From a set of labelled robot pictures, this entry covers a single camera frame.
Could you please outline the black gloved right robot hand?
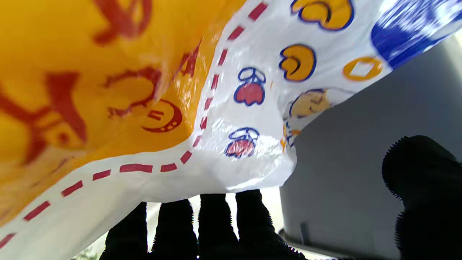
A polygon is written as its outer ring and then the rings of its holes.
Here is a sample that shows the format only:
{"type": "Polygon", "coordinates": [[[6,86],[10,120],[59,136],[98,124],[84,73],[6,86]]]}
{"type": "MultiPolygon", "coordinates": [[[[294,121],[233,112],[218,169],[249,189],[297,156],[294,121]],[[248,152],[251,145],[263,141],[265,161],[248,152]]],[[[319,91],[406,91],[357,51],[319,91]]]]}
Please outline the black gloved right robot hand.
{"type": "MultiPolygon", "coordinates": [[[[424,135],[405,136],[383,158],[382,178],[404,210],[395,226],[401,260],[461,259],[461,163],[424,135]]],[[[275,232],[259,190],[239,192],[238,236],[224,194],[202,194],[199,235],[188,200],[163,203],[152,251],[147,204],[109,230],[101,260],[304,260],[275,232]]]]}

